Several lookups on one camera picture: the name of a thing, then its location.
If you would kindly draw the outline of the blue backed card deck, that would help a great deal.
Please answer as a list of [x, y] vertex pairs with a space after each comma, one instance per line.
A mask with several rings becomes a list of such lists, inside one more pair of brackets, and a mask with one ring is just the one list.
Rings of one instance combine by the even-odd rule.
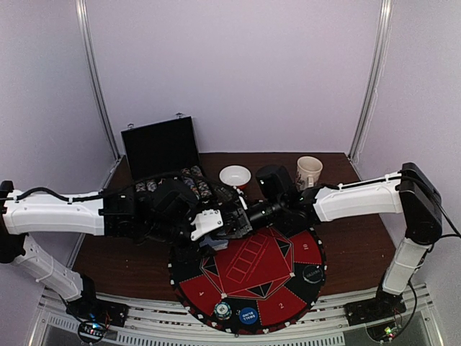
[[221, 251], [228, 248], [228, 243], [227, 239], [213, 239], [210, 236], [204, 236], [199, 245], [201, 247], [209, 246], [215, 251]]

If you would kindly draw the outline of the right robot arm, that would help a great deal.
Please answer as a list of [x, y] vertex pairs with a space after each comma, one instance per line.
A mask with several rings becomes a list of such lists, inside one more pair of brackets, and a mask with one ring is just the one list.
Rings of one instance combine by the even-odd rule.
[[308, 223], [374, 214], [403, 214], [406, 232], [380, 282], [380, 294], [370, 313], [386, 317], [420, 268], [433, 244], [442, 237], [441, 196], [412, 162], [376, 179], [350, 184], [320, 185], [315, 177], [298, 174], [292, 182], [284, 166], [268, 165], [256, 174], [264, 201], [249, 205], [238, 186], [230, 186], [233, 201], [243, 208], [245, 226], [267, 226], [281, 215], [297, 215]]

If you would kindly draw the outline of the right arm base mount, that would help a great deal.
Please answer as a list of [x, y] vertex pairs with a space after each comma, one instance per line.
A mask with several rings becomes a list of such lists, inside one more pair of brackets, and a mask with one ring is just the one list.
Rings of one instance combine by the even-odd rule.
[[347, 303], [344, 306], [349, 326], [364, 324], [367, 335], [374, 341], [384, 343], [395, 339], [403, 323], [402, 313], [406, 305], [402, 300], [381, 301], [370, 298]]

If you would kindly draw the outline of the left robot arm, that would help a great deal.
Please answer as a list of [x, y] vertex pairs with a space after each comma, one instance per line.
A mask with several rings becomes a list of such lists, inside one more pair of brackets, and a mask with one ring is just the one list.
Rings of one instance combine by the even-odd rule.
[[223, 225], [220, 210], [202, 210], [196, 195], [176, 179], [164, 181], [155, 191], [127, 187], [83, 195], [59, 195], [45, 187], [22, 192], [9, 180], [1, 182], [1, 262], [23, 267], [88, 320], [104, 312], [94, 281], [67, 270], [32, 233], [154, 239], [202, 254], [211, 247], [201, 240]]

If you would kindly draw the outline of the blue small blind button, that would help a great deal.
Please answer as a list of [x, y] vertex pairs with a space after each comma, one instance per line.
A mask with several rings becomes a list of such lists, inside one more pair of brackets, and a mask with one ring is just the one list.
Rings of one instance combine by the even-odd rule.
[[240, 310], [238, 318], [242, 324], [252, 325], [259, 320], [258, 311], [251, 307], [245, 307]]

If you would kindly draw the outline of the stack of poker chips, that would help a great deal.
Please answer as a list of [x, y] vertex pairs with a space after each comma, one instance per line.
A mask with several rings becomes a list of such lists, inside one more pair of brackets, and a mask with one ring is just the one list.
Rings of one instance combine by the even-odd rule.
[[218, 320], [228, 320], [229, 318], [231, 318], [232, 315], [231, 306], [225, 301], [221, 301], [215, 305], [213, 313], [215, 315], [215, 318]]

